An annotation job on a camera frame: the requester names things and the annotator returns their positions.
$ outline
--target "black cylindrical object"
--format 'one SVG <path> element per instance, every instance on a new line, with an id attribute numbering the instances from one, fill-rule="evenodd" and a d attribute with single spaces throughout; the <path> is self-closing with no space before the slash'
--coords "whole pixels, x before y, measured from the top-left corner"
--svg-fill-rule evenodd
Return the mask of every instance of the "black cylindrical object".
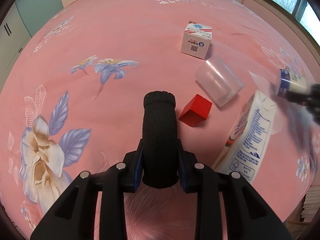
<path id="1" fill-rule="evenodd" d="M 142 127 L 144 184 L 153 188 L 177 183 L 178 132 L 174 95 L 155 91 L 144 97 Z"/>

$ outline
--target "white carton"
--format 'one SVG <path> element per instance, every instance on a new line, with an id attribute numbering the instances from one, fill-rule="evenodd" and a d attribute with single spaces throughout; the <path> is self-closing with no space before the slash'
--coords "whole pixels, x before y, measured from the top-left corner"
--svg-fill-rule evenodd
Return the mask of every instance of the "white carton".
<path id="1" fill-rule="evenodd" d="M 275 113 L 276 103 L 256 90 L 242 108 L 213 170 L 224 174 L 238 171 L 252 183 L 268 146 Z"/>
<path id="2" fill-rule="evenodd" d="M 204 59 L 209 49 L 211 39 L 211 27 L 189 22 L 184 31 L 181 52 Z"/>

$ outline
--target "teal wall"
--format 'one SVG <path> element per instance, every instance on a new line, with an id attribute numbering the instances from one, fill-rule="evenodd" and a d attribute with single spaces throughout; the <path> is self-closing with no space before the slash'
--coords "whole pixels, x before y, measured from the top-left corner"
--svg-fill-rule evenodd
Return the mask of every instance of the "teal wall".
<path id="1" fill-rule="evenodd" d="M 16 0 L 21 19 L 31 36 L 63 9 L 61 0 Z"/>

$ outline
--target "translucent plastic cup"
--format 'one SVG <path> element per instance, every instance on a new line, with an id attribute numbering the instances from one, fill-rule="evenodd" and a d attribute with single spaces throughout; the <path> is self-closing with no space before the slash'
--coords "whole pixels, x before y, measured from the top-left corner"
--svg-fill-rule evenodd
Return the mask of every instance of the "translucent plastic cup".
<path id="1" fill-rule="evenodd" d="M 243 88 L 238 77 L 219 56 L 213 56 L 203 63 L 196 72 L 196 79 L 219 107 Z"/>

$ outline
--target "red block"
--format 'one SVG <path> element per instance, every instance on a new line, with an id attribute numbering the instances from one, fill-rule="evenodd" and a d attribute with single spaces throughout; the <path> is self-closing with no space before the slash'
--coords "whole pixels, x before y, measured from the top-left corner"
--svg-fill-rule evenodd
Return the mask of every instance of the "red block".
<path id="1" fill-rule="evenodd" d="M 184 107 L 179 120 L 189 126 L 195 126 L 207 119 L 212 103 L 201 95 L 194 98 Z"/>

